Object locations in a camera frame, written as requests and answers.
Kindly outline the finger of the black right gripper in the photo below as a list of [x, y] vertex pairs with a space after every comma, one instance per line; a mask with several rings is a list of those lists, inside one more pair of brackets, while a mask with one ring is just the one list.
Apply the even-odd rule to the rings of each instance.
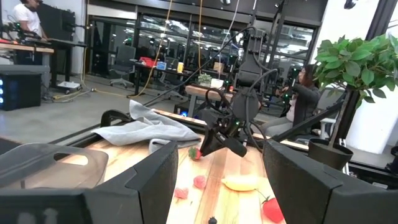
[[212, 129], [206, 129], [205, 138], [201, 144], [200, 152], [203, 157], [221, 149], [223, 145], [217, 140]]
[[244, 157], [247, 153], [247, 149], [243, 143], [239, 142], [235, 138], [226, 138], [223, 141], [223, 144], [240, 157]]

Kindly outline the wooden workbench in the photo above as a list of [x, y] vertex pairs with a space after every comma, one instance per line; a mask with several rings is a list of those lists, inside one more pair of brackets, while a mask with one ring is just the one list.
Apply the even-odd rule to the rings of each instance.
[[42, 62], [44, 66], [50, 66], [50, 57], [54, 53], [54, 49], [45, 47], [35, 47], [22, 44], [12, 44], [0, 42], [0, 49], [3, 50], [25, 50], [29, 52], [40, 52], [43, 55]]

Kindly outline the blue-grey towel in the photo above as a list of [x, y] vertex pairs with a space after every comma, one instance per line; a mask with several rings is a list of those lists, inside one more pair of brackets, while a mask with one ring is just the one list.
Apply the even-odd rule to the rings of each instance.
[[108, 126], [93, 130], [115, 146], [125, 146], [149, 141], [149, 152], [153, 153], [175, 141], [179, 148], [201, 143], [201, 137], [185, 125], [152, 111], [150, 108], [131, 100], [129, 112], [132, 122], [122, 126]]

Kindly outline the black computer case blue lights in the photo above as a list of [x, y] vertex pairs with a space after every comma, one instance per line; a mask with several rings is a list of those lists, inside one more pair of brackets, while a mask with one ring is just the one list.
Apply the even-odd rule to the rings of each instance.
[[0, 110], [12, 111], [41, 105], [45, 65], [0, 65]]

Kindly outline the grey office chair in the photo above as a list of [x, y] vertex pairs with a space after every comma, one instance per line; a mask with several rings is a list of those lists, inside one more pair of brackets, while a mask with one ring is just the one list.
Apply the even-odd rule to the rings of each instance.
[[132, 82], [124, 79], [124, 76], [129, 77], [135, 72], [135, 59], [136, 49], [128, 45], [121, 45], [117, 48], [114, 64], [110, 67], [111, 74], [119, 74], [119, 78], [111, 79], [109, 85], [120, 84], [124, 88], [134, 86]]

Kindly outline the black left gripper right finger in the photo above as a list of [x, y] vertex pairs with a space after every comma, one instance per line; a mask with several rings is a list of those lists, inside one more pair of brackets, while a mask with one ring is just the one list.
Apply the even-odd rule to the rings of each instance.
[[398, 190], [386, 190], [279, 142], [263, 147], [267, 177], [287, 224], [398, 224]]

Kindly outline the red strawberry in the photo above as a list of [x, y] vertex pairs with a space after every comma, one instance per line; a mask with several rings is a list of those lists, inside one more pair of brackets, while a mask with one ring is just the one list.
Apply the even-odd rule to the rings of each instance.
[[197, 161], [197, 160], [199, 160], [199, 159], [201, 158], [201, 152], [200, 152], [199, 148], [197, 148], [197, 147], [191, 147], [191, 148], [188, 150], [188, 156], [189, 156], [189, 158], [190, 158], [191, 160]]
[[274, 223], [280, 223], [284, 220], [284, 216], [277, 199], [271, 198], [271, 196], [267, 196], [262, 202], [262, 213]]

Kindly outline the wooden background table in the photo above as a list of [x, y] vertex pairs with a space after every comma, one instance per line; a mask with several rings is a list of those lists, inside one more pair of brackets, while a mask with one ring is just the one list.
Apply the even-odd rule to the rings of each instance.
[[[206, 92], [208, 90], [206, 88], [188, 85], [185, 87], [185, 91], [190, 96], [187, 116], [192, 118], [192, 117], [194, 117], [194, 110], [195, 110], [197, 98], [205, 97]], [[220, 101], [220, 99], [221, 99], [220, 95], [217, 94], [217, 92], [215, 92], [215, 91], [209, 91], [208, 98], [210, 100], [216, 100], [216, 101]]]

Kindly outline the person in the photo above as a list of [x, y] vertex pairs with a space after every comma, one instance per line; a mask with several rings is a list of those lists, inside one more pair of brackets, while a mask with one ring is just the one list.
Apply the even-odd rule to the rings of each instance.
[[266, 136], [279, 135], [313, 116], [321, 96], [319, 84], [313, 77], [316, 70], [315, 64], [304, 66], [298, 74], [297, 83], [276, 91], [281, 96], [287, 90], [292, 90], [294, 95], [289, 101], [290, 108], [284, 117], [266, 122], [261, 126], [261, 131]]
[[21, 28], [35, 32], [43, 41], [47, 41], [47, 36], [37, 13], [37, 9], [43, 0], [20, 0], [20, 2], [14, 7], [14, 17]]

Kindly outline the large yellow banana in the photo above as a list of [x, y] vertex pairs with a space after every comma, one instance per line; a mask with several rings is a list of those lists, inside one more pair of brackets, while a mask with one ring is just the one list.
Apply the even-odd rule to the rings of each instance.
[[255, 176], [227, 176], [221, 182], [229, 189], [245, 192], [258, 188], [260, 178]]

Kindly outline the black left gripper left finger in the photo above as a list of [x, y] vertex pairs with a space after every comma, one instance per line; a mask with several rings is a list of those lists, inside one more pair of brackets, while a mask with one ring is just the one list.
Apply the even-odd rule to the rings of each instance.
[[178, 169], [176, 142], [85, 193], [84, 224], [165, 224]]

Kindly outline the black standing desk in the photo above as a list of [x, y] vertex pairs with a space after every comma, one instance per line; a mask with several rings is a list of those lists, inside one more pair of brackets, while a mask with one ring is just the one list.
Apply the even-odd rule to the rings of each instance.
[[72, 48], [85, 48], [84, 42], [73, 40], [76, 23], [74, 12], [59, 9], [42, 3], [38, 8], [41, 26], [47, 35], [47, 41], [54, 53], [50, 58], [50, 87], [65, 90], [81, 90], [79, 83], [71, 82], [72, 74]]

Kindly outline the pink peach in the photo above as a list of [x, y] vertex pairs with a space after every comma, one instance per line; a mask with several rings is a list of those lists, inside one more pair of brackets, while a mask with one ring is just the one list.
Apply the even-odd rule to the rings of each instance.
[[193, 179], [193, 184], [198, 189], [204, 189], [206, 187], [206, 177], [204, 175], [198, 175]]
[[189, 188], [179, 188], [176, 187], [174, 190], [174, 196], [180, 199], [187, 199], [189, 193]]

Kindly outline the small potted succulent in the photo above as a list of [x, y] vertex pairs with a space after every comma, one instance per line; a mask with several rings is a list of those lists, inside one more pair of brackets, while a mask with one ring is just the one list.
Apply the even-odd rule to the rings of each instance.
[[198, 84], [201, 86], [207, 86], [210, 87], [211, 86], [211, 75], [208, 75], [206, 73], [201, 73], [198, 76]]

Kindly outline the green potted plant black pot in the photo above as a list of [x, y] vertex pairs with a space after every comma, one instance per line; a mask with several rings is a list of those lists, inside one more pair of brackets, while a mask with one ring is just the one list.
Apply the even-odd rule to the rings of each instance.
[[372, 40], [348, 40], [344, 36], [334, 43], [324, 40], [315, 60], [314, 77], [321, 88], [333, 84], [344, 88], [345, 94], [328, 144], [311, 140], [309, 156], [327, 164], [331, 164], [328, 153], [333, 159], [342, 156], [349, 161], [353, 153], [335, 142], [349, 99], [354, 92], [358, 93], [355, 108], [359, 108], [363, 100], [374, 103], [375, 96], [385, 98], [383, 87], [390, 91], [398, 87], [398, 38], [383, 34]]

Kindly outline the grey fruit container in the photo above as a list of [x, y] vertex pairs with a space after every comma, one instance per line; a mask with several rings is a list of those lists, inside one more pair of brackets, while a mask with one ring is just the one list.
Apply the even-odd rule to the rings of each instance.
[[30, 143], [0, 156], [0, 189], [93, 188], [104, 180], [102, 151]]

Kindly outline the red box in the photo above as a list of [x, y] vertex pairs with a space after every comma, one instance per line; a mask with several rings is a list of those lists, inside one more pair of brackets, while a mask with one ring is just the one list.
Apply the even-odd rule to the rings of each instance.
[[157, 65], [157, 62], [149, 57], [141, 57], [139, 59], [139, 63], [145, 67], [150, 67], [150, 68], [155, 67]]

